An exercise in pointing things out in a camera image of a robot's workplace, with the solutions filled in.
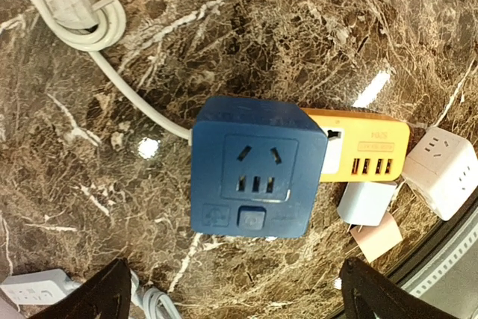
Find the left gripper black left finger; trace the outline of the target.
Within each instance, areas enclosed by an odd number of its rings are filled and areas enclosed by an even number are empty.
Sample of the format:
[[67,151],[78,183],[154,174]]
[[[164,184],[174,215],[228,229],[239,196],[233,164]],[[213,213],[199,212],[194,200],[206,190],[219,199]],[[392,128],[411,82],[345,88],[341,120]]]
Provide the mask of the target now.
[[42,310],[36,319],[127,319],[131,302],[131,271],[116,258],[60,302]]

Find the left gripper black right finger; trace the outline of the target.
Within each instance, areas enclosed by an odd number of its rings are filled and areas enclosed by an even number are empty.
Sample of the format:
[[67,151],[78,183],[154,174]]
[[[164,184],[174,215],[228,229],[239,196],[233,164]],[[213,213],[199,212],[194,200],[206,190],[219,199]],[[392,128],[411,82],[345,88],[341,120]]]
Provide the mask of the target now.
[[396,286],[359,258],[344,261],[339,277],[346,318],[447,318]]

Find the light blue charger plug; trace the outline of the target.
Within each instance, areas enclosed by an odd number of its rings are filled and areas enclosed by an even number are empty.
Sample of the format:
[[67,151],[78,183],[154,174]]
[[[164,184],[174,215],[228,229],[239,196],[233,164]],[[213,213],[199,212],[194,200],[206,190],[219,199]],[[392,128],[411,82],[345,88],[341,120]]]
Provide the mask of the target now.
[[338,204],[338,215],[350,225],[378,226],[396,188],[396,182],[350,182]]

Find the orange power strip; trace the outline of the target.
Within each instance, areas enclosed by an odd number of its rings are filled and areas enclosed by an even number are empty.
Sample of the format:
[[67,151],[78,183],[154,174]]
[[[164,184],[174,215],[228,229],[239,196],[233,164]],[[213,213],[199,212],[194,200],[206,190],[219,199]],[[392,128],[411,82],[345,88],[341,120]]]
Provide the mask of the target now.
[[390,182],[402,173],[410,129],[393,117],[306,108],[328,137],[321,182]]

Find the white cube socket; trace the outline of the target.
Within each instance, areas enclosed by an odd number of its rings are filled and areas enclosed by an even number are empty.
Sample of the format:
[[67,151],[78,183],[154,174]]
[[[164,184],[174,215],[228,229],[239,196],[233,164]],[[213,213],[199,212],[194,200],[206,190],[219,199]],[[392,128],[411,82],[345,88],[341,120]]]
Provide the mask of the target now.
[[477,188],[477,154],[471,142],[429,128],[406,156],[402,177],[442,220],[449,220]]

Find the dark blue cube socket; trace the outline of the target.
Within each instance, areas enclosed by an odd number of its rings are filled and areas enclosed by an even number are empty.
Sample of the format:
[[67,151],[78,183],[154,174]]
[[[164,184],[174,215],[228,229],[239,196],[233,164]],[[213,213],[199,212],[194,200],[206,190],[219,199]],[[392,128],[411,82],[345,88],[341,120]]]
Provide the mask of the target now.
[[192,230],[303,236],[327,145],[327,134],[295,104],[211,97],[192,129]]

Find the pink charger plug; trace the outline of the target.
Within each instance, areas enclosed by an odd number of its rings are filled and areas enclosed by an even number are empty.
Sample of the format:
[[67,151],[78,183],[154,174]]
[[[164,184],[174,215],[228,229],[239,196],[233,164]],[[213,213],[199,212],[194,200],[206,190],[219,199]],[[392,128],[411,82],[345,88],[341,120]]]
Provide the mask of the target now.
[[378,226],[355,226],[350,233],[369,263],[403,240],[399,226],[389,212],[385,213]]

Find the grey-blue power strip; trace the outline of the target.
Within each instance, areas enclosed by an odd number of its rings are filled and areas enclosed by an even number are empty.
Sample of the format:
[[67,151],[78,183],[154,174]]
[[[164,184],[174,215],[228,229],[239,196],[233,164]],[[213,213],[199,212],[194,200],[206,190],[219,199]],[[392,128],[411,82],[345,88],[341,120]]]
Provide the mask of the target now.
[[70,295],[81,283],[72,281],[61,269],[9,276],[1,290],[17,305],[53,305]]

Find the black front table rail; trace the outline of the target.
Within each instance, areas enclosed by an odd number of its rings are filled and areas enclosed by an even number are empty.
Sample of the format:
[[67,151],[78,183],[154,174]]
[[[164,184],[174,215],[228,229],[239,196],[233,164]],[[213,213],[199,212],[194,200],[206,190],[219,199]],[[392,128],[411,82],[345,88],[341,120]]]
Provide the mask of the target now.
[[397,285],[404,285],[419,270],[432,260],[451,238],[465,224],[477,209],[477,189],[465,201],[464,205],[448,221],[439,220],[406,257],[399,261],[386,276]]

